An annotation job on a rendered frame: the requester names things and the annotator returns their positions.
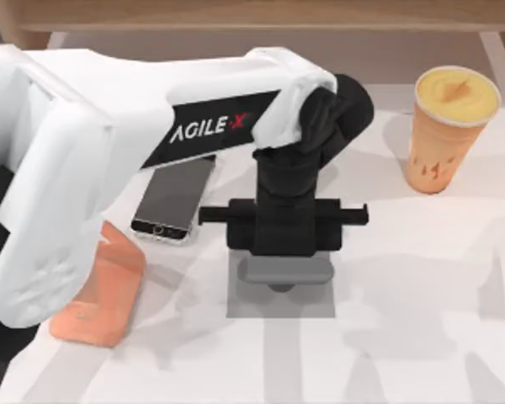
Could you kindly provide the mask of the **black smartphone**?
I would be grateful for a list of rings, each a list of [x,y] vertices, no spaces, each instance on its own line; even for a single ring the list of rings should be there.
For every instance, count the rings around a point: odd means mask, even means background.
[[[130,223],[140,237],[184,242],[215,167],[215,156],[156,169]]]

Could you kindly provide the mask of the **orange drink cup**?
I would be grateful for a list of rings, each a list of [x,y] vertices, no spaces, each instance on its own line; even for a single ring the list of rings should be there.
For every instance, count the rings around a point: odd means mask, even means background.
[[[446,189],[501,103],[497,85],[480,72],[464,66],[425,71],[414,87],[412,133],[404,169],[408,184],[425,194]]]

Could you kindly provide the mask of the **pale grey rounded box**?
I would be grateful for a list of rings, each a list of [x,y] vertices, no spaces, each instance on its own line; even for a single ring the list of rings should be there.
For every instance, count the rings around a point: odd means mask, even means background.
[[[334,275],[329,258],[245,257],[237,265],[238,278],[249,284],[265,284],[271,290],[286,292],[296,285],[326,284]]]

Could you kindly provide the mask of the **wooden cupboard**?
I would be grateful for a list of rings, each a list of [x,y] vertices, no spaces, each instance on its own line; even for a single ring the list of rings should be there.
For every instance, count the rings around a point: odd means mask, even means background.
[[[25,49],[53,32],[164,29],[505,32],[505,0],[0,0],[0,35]]]

